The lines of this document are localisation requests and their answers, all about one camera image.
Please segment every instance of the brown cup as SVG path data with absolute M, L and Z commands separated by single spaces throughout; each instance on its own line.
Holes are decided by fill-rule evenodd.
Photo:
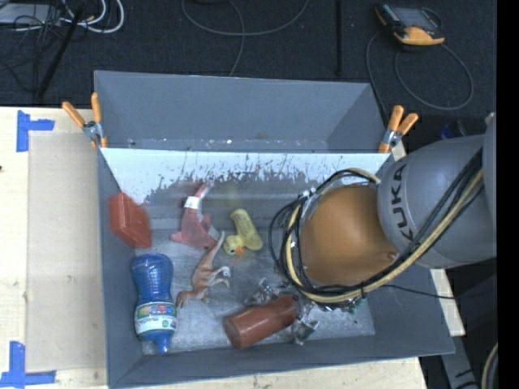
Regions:
M 224 329 L 231 344 L 242 350 L 288 327 L 297 315 L 294 299 L 284 296 L 266 306 L 249 307 L 227 318 Z

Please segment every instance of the bottle label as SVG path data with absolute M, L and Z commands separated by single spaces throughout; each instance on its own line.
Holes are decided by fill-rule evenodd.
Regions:
M 149 302 L 135 309 L 137 335 L 150 330 L 177 330 L 177 307 L 170 302 Z

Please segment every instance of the orange object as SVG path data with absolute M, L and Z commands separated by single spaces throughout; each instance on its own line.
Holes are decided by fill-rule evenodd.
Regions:
M 389 119 L 388 129 L 384 134 L 384 139 L 380 142 L 379 152 L 390 152 L 418 120 L 418 115 L 416 113 L 410 113 L 402 121 L 403 116 L 404 108 L 401 105 L 395 105 L 392 109 L 392 114 Z
M 149 248 L 152 233 L 148 213 L 126 193 L 108 199 L 109 223 L 112 232 L 134 248 Z
M 99 103 L 97 92 L 92 93 L 91 102 L 94 119 L 90 122 L 86 122 L 79 111 L 74 108 L 74 105 L 70 102 L 62 102 L 62 108 L 69 114 L 75 124 L 90 138 L 92 147 L 97 148 L 98 144 L 101 147 L 108 147 L 108 141 L 101 125 L 101 104 Z
M 252 306 L 227 318 L 224 329 L 230 343 L 243 350 L 288 327 L 297 316 L 294 299 L 284 296 L 266 306 Z

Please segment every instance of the toy dinosaur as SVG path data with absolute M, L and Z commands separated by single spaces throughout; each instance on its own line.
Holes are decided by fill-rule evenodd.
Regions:
M 222 232 L 220 235 L 220 239 L 216 243 L 216 245 L 208 250 L 203 258 L 200 260 L 198 265 L 195 268 L 195 272 L 191 277 L 192 290 L 191 291 L 181 291 L 177 295 L 177 307 L 182 308 L 184 304 L 186 304 L 187 300 L 198 299 L 203 302 L 209 302 L 209 288 L 213 285 L 219 284 L 220 282 L 225 284 L 227 288 L 229 287 L 229 281 L 227 280 L 230 277 L 230 268 L 229 267 L 212 267 L 212 261 L 214 260 L 215 255 L 221 247 L 225 239 L 225 233 Z

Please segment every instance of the yellow cable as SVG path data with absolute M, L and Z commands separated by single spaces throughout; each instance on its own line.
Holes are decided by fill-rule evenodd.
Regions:
M 311 300 L 321 302 L 321 303 L 338 303 L 343 302 L 345 300 L 348 300 L 350 298 L 356 298 L 361 297 L 364 293 L 369 293 L 370 291 L 373 291 L 374 289 L 377 289 L 378 287 L 381 287 L 382 285 L 386 284 L 393 278 L 395 278 L 397 275 L 401 274 L 406 268 L 410 267 L 416 260 L 418 260 L 428 249 L 432 244 L 436 241 L 438 237 L 444 232 L 444 230 L 453 222 L 453 220 L 456 218 L 457 214 L 460 212 L 460 210 L 465 205 L 465 201 L 469 198 L 469 196 L 473 193 L 473 191 L 476 189 L 478 184 L 483 179 L 483 170 L 479 170 L 479 172 L 476 174 L 476 177 L 473 179 L 473 181 L 469 184 L 468 188 L 465 190 L 465 192 L 461 195 L 460 199 L 457 201 L 457 203 L 453 206 L 451 211 L 442 219 L 441 222 L 438 223 L 436 228 L 431 232 L 431 234 L 427 237 L 425 241 L 416 249 L 416 251 L 406 260 L 404 261 L 399 267 L 396 267 L 394 270 L 389 272 L 387 275 L 383 276 L 379 280 L 373 282 L 372 284 L 367 285 L 363 289 L 356 289 L 354 291 L 349 291 L 347 293 L 343 293 L 342 295 L 338 296 L 332 296 L 332 297 L 324 297 L 320 296 L 314 293 L 309 293 L 306 291 L 301 291 L 304 295 L 306 295 Z M 299 205 L 295 211 L 292 213 L 292 216 L 290 218 L 290 225 L 288 229 L 291 229 L 294 225 L 296 215 L 298 213 L 298 209 L 301 205 Z M 300 279 L 297 276 L 297 273 L 294 269 L 294 264 L 292 262 L 292 255 L 290 252 L 290 238 L 287 238 L 287 241 L 285 243 L 285 256 L 286 261 L 288 265 L 288 271 L 290 274 L 290 277 L 292 280 L 294 280 L 297 284 L 302 285 Z
M 497 343 L 494 348 L 490 352 L 487 361 L 485 362 L 485 368 L 483 369 L 483 376 L 481 377 L 481 389 L 487 389 L 487 379 L 488 379 L 488 370 L 490 369 L 490 364 L 493 362 L 493 358 L 497 353 Z

